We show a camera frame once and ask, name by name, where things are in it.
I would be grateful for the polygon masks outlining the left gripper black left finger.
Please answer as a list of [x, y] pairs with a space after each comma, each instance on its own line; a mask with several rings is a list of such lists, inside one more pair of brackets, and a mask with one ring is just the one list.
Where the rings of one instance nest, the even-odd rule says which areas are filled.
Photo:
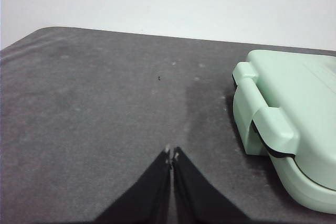
[[167, 223], [170, 190], [170, 148], [167, 146], [95, 223]]

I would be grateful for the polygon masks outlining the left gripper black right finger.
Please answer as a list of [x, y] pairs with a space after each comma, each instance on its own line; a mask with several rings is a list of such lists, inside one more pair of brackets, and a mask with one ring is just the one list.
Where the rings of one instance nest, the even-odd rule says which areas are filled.
[[250, 218], [202, 175], [180, 147], [174, 149], [178, 223], [248, 223]]

